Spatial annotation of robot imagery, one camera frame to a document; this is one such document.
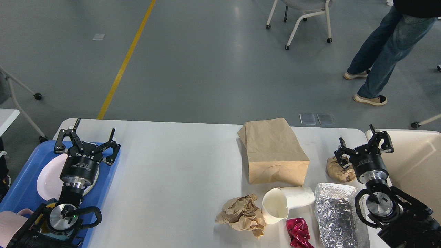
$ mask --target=sneaker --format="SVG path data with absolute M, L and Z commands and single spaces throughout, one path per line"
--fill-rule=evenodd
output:
M 5 176 L 3 179 L 0 180 L 0 202 L 5 197 L 10 186 L 11 186 L 11 177 L 9 175 Z
M 363 98 L 359 96 L 358 94 L 355 94 L 353 97 L 354 101 L 366 103 L 374 106 L 383 106 L 387 103 L 387 98 L 385 96 L 380 95 L 377 98 Z
M 367 75 L 369 74 L 369 72 L 370 72 L 369 69 L 367 69 L 367 70 L 365 70 L 365 71 L 363 71 L 362 73 L 359 73 L 359 74 L 351 74 L 351 73 L 345 72 L 343 74 L 343 77 L 345 79 L 347 79 L 347 80 L 355 79 L 355 78 L 367 78 Z
M 7 185 L 8 189 L 11 187 L 11 177 L 9 175 L 6 175 L 6 177 L 1 182 Z

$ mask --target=robotic arm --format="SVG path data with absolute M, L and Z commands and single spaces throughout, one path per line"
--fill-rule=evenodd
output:
M 441 227 L 431 217 L 433 211 L 387 184 L 389 173 L 381 153 L 394 152 L 388 133 L 376 131 L 372 125 L 370 129 L 373 135 L 367 144 L 350 149 L 340 138 L 340 147 L 334 151 L 340 166 L 347 169 L 352 164 L 358 182 L 366 185 L 355 198 L 358 217 L 370 227 L 381 228 L 378 235 L 392 248 L 440 248 Z M 349 162 L 343 158 L 344 154 L 349 156 Z M 373 222 L 367 221 L 361 211 L 360 200 L 364 195 L 368 195 L 368 217 Z
M 99 164 L 111 166 L 120 150 L 120 145 L 113 140 L 115 129 L 110 138 L 102 145 L 81 141 L 76 134 L 80 119 L 77 119 L 73 129 L 61 129 L 54 147 L 54 153 L 67 153 L 67 159 L 60 174 L 63 188 L 54 207 L 42 203 L 34 214 L 15 233 L 6 248 L 75 248 L 82 244 L 82 237 L 77 237 L 81 229 L 88 229 L 101 223 L 101 211 L 96 206 L 80 208 L 84 191 L 95 183 Z M 66 149 L 63 139 L 69 137 L 72 147 Z M 113 152 L 104 158 L 103 152 L 112 148 Z M 83 224 L 82 215 L 94 213 L 96 221 Z M 42 230 L 48 229 L 49 235 Z

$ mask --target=pink foil wrapper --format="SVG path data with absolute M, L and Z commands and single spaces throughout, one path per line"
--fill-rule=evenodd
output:
M 289 219 L 286 221 L 286 230 L 291 237 L 291 247 L 293 248 L 314 248 L 308 240 L 308 225 L 303 218 Z

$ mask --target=jeans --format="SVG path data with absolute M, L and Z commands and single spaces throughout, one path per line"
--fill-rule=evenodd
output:
M 404 15 L 392 6 L 380 26 L 363 43 L 348 68 L 348 73 L 358 74 L 372 67 L 357 94 L 364 98 L 377 98 L 389 81 L 396 63 L 410 53 L 436 20 L 436 17 Z

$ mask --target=crumpled foil wrapper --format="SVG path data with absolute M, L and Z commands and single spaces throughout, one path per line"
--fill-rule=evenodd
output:
M 357 192 L 350 185 L 317 184 L 315 216 L 324 248 L 369 248 L 367 227 L 355 212 Z

